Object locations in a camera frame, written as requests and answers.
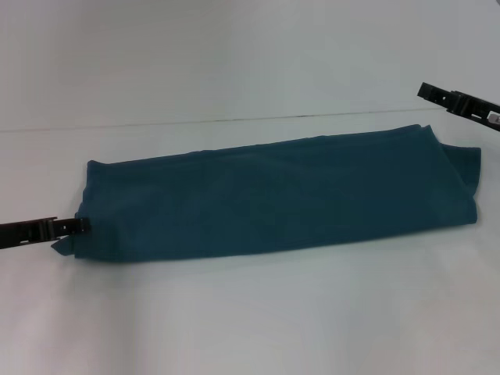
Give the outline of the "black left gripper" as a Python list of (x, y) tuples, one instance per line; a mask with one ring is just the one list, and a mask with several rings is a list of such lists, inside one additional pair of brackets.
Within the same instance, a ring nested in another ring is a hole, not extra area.
[(88, 218), (56, 220), (55, 217), (1, 225), (1, 249), (54, 241), (56, 237), (91, 231)]

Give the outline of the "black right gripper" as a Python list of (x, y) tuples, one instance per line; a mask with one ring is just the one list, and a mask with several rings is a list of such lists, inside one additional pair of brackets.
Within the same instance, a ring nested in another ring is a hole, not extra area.
[(420, 85), (417, 96), (436, 105), (445, 105), (455, 116), (499, 130), (499, 105), (495, 103), (459, 91), (446, 91), (425, 82)]

